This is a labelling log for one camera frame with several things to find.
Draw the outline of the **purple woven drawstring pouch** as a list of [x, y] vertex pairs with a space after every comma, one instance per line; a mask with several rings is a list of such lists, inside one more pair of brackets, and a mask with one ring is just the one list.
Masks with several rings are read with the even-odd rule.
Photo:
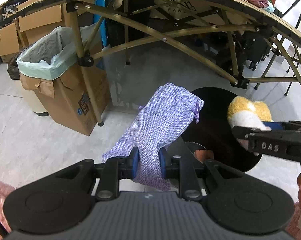
[[170, 181], [162, 178], [158, 151], [168, 148], [192, 121], [198, 123], [203, 106], [203, 100], [183, 87], [172, 83], [159, 87], [113, 148], [102, 155], [102, 161], [127, 157], [137, 147], [140, 162], [134, 181], [169, 191]]

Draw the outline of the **tan folding slat table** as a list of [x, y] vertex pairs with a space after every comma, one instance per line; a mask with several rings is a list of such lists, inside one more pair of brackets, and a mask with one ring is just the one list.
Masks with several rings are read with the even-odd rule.
[[[123, 24], [126, 29], [134, 28], [145, 34], [144, 38], [138, 40], [125, 40], [123, 44], [112, 48], [112, 53], [162, 41], [202, 62], [229, 80], [234, 87], [246, 88], [250, 83], [258, 85], [272, 82], [297, 82], [301, 86], [301, 59], [290, 57], [282, 45], [284, 40], [289, 40], [295, 46], [296, 52], [300, 52], [301, 33], [277, 15], [245, 0], [35, 0], [1, 20], [0, 27], [62, 4], [70, 16], [77, 54], [82, 64], [87, 64], [90, 59], [103, 57], [103, 53], [91, 55], [88, 44], [82, 41], [77, 19], [77, 11], [80, 10], [108, 18]], [[224, 70], [178, 41], [182, 36], [213, 32], [223, 32], [228, 37], [232, 59], [229, 70]], [[275, 54], [286, 59], [294, 76], [268, 77], [263, 74], [261, 77], [242, 77], [236, 55], [240, 32], [260, 35]]]

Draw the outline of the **cardboard box with green liner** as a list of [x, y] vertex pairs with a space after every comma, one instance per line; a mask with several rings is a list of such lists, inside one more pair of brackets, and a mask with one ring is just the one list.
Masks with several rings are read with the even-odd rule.
[[25, 90], [32, 90], [52, 119], [89, 136], [98, 124], [89, 91], [103, 113], [111, 95], [102, 59], [87, 67], [77, 62], [71, 28], [57, 27], [25, 49], [16, 60]]

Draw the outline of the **black round trash bin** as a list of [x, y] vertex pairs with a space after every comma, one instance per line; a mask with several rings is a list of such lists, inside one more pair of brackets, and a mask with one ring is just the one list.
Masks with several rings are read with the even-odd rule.
[[210, 171], [205, 164], [194, 160], [198, 177], [213, 179], [219, 174], [223, 179], [235, 180], [238, 184], [253, 180], [246, 172], [258, 164], [261, 156], [243, 148], [233, 136], [227, 120], [227, 109], [236, 94], [216, 87], [202, 87], [192, 93], [204, 101], [204, 106], [199, 113], [199, 123], [191, 122], [181, 137], [184, 142], [195, 142], [211, 150], [216, 164]]

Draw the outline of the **white and yellow plush toy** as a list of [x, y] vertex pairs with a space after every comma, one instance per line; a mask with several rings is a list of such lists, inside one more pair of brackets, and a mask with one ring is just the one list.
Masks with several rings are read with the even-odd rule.
[[261, 131], [270, 131], [271, 127], [264, 122], [273, 122], [270, 109], [264, 102], [250, 101], [242, 96], [236, 96], [230, 103], [227, 119], [232, 129], [238, 126]]

